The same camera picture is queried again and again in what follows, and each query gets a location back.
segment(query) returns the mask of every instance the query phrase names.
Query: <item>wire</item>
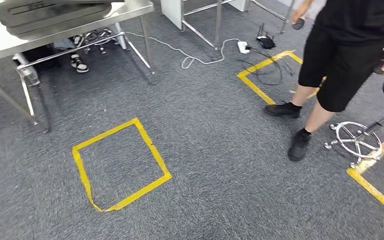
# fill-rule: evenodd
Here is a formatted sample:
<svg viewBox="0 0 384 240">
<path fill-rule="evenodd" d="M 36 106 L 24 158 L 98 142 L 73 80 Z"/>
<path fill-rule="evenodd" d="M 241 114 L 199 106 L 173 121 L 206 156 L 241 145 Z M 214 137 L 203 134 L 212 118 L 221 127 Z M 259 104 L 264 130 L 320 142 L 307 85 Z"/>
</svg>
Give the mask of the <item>wire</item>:
<svg viewBox="0 0 384 240">
<path fill-rule="evenodd" d="M 145 37 L 145 36 L 143 36 L 143 35 L 135 34 L 135 33 L 132 33 L 132 32 L 131 32 L 131 33 L 130 33 L 130 32 L 126 32 L 126 34 L 131 34 L 131 35 L 134 35 L 134 36 L 137 36 L 137 37 L 141 37 L 141 38 Z M 165 43 L 165 42 L 163 42 L 163 41 L 160 41 L 160 40 L 158 40 L 158 39 L 156 39 L 156 38 L 154 38 L 154 37 L 149 37 L 149 39 L 152 39 L 152 40 L 154 40 L 154 41 L 156 41 L 156 42 L 159 42 L 160 44 L 164 44 L 164 45 L 166 45 L 167 47 L 169 47 L 169 48 L 171 48 L 171 49 L 173 49 L 173 50 L 175 50 L 175 51 L 181 52 L 183 55 L 185 55 L 186 58 L 181 62 L 181 68 L 182 68 L 182 69 L 188 69 L 188 68 L 192 65 L 192 63 L 193 63 L 194 60 L 196 60 L 196 61 L 198 61 L 198 62 L 200 62 L 200 63 L 202 63 L 202 64 L 204 64 L 204 65 L 209 65 L 209 64 L 219 63 L 219 62 L 221 62 L 221 61 L 223 61 L 223 60 L 225 59 L 225 56 L 224 56 L 224 47 L 225 47 L 226 42 L 228 42 L 228 41 L 233 41 L 233 40 L 236 40 L 236 41 L 240 42 L 240 39 L 237 39 L 237 38 L 231 38 L 231 39 L 224 40 L 224 41 L 223 41 L 223 44 L 221 45 L 221 49 L 220 49 L 220 53 L 221 53 L 222 58 L 219 59 L 219 60 L 216 60 L 216 61 L 204 62 L 204 61 L 200 60 L 199 58 L 194 57 L 194 56 L 191 56 L 191 55 L 189 55 L 189 54 L 183 52 L 183 50 L 181 50 L 181 49 L 179 49 L 179 48 L 175 48 L 175 47 L 171 46 L 170 44 Z M 185 63 L 186 63 L 188 60 L 190 60 L 190 62 L 189 62 L 189 64 L 188 64 L 187 66 L 185 66 Z"/>
<path fill-rule="evenodd" d="M 273 72 L 276 72 L 275 70 L 272 70 L 272 71 L 266 71 L 266 72 L 259 72 L 259 69 L 257 71 L 254 71 L 254 72 L 251 72 L 248 70 L 248 68 L 244 67 L 243 68 L 248 71 L 250 74 L 253 74 L 253 75 L 256 75 L 258 80 L 260 80 L 260 82 L 264 85 L 268 85 L 268 86 L 278 86 L 278 85 L 281 85 L 282 82 L 283 82 L 283 69 L 282 69 L 282 65 L 280 65 L 270 54 L 268 54 L 267 52 L 260 52 L 254 48 L 252 48 L 252 50 L 260 55 L 263 55 L 267 58 L 269 58 L 271 61 L 273 61 L 273 64 L 279 69 L 280 71 L 280 80 L 276 83 L 267 83 L 267 82 L 263 82 L 259 76 L 260 75 L 266 75 L 266 74 L 270 74 L 270 73 L 273 73 Z M 249 64 L 251 66 L 253 66 L 254 68 L 256 68 L 256 65 L 253 64 L 253 63 L 250 63 L 248 61 L 245 61 L 245 60 L 241 60 L 241 59 L 236 59 L 240 62 L 243 62 L 243 63 L 246 63 L 246 64 Z M 292 71 L 292 68 L 285 62 L 285 66 L 284 66 L 284 70 L 286 70 L 291 76 L 294 75 L 293 71 Z"/>
</svg>

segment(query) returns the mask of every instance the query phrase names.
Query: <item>black shoe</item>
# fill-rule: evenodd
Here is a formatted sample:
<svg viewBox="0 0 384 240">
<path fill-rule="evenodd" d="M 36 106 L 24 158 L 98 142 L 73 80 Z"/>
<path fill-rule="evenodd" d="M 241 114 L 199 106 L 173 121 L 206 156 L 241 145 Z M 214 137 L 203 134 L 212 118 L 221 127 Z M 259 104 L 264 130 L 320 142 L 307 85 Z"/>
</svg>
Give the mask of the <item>black shoe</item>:
<svg viewBox="0 0 384 240">
<path fill-rule="evenodd" d="M 311 135 L 304 129 L 300 130 L 292 139 L 292 145 L 289 148 L 288 157 L 290 161 L 299 162 L 307 154 Z"/>
<path fill-rule="evenodd" d="M 264 108 L 264 112 L 273 117 L 297 119 L 301 114 L 301 108 L 288 102 L 281 105 L 268 105 Z"/>
</svg>

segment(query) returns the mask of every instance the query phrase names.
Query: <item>person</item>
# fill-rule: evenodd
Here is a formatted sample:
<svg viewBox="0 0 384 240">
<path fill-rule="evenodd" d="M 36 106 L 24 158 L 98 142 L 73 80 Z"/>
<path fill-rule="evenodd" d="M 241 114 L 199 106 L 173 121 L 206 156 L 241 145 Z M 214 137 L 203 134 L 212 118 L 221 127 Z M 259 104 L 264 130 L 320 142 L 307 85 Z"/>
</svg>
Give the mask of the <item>person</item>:
<svg viewBox="0 0 384 240">
<path fill-rule="evenodd" d="M 295 10 L 293 24 L 312 2 L 304 0 Z M 380 64 L 383 48 L 384 0 L 327 0 L 307 38 L 296 93 L 288 103 L 264 108 L 270 116 L 299 118 L 302 105 L 327 76 L 305 127 L 292 138 L 288 151 L 291 161 L 304 159 L 311 133 L 345 110 Z"/>
<path fill-rule="evenodd" d="M 54 49 L 66 51 L 66 50 L 75 48 L 75 45 L 74 45 L 75 41 L 76 41 L 76 37 L 74 37 L 74 39 L 72 38 L 59 39 L 53 42 L 52 46 Z M 89 71 L 89 67 L 84 63 L 80 55 L 76 52 L 72 52 L 70 54 L 70 63 L 71 63 L 71 66 L 75 68 L 75 70 L 78 73 L 86 73 Z"/>
</svg>

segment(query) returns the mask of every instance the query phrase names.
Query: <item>stool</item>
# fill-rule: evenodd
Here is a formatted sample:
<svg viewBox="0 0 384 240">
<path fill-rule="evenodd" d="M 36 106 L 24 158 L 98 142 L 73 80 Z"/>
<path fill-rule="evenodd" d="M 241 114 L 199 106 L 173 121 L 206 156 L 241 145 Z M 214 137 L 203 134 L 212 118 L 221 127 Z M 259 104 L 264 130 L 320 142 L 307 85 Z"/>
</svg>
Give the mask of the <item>stool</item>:
<svg viewBox="0 0 384 240">
<path fill-rule="evenodd" d="M 384 125 L 384 117 L 379 121 L 372 123 L 368 127 L 353 121 L 344 121 L 338 124 L 332 124 L 330 125 L 330 128 L 336 131 L 336 139 L 331 141 L 330 143 L 326 142 L 324 146 L 327 149 L 331 149 L 332 145 L 340 144 L 347 152 L 358 157 L 356 164 L 359 164 L 362 161 L 362 159 L 378 160 L 380 158 L 380 155 L 383 152 L 383 145 L 382 145 L 382 141 L 380 141 L 379 137 L 374 132 L 383 125 Z M 356 134 L 354 134 L 347 128 L 349 126 L 357 126 L 360 129 L 357 130 Z M 340 134 L 341 131 L 344 131 L 349 136 L 349 138 L 348 139 L 341 138 L 341 134 Z M 365 140 L 367 138 L 372 138 L 376 142 L 376 145 L 372 146 L 366 143 Z M 346 146 L 346 143 L 354 143 L 355 150 L 350 149 L 348 146 Z M 362 154 L 363 147 L 371 150 L 371 153 Z M 356 164 L 352 162 L 351 167 L 355 168 Z"/>
<path fill-rule="evenodd" d="M 92 42 L 95 42 L 95 41 L 98 41 L 98 40 L 102 40 L 104 38 L 108 38 L 110 37 L 112 34 L 112 31 L 105 27 L 105 28 L 99 28 L 99 29 L 95 29 L 93 31 L 90 31 L 90 32 L 85 32 L 85 33 L 82 33 L 80 35 L 76 35 L 74 37 L 74 44 L 77 48 L 83 46 L 83 45 L 87 45 L 89 43 L 92 43 Z M 109 39 L 109 40 L 106 40 L 106 41 L 103 41 L 103 42 L 100 42 L 100 43 L 97 43 L 95 44 L 94 46 L 97 46 L 99 47 L 99 50 L 100 50 L 100 54 L 105 54 L 106 51 L 105 51 L 105 48 L 103 47 L 104 44 L 110 42 L 110 41 L 115 41 L 115 44 L 117 45 L 118 44 L 118 41 L 116 38 L 112 38 L 112 39 Z M 84 49 L 84 53 L 85 54 L 88 54 L 90 52 L 91 48 L 88 46 Z"/>
</svg>

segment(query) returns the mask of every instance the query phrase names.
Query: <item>black shorts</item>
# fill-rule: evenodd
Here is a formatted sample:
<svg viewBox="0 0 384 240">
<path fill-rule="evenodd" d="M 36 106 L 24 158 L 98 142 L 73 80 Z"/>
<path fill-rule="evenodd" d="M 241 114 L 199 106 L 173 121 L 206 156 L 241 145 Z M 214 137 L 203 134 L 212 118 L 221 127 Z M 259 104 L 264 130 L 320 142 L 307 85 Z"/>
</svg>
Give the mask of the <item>black shorts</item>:
<svg viewBox="0 0 384 240">
<path fill-rule="evenodd" d="M 382 48 L 382 42 L 340 44 L 315 25 L 305 45 L 299 85 L 317 88 L 327 76 L 317 99 L 325 110 L 341 112 L 380 63 Z"/>
</svg>

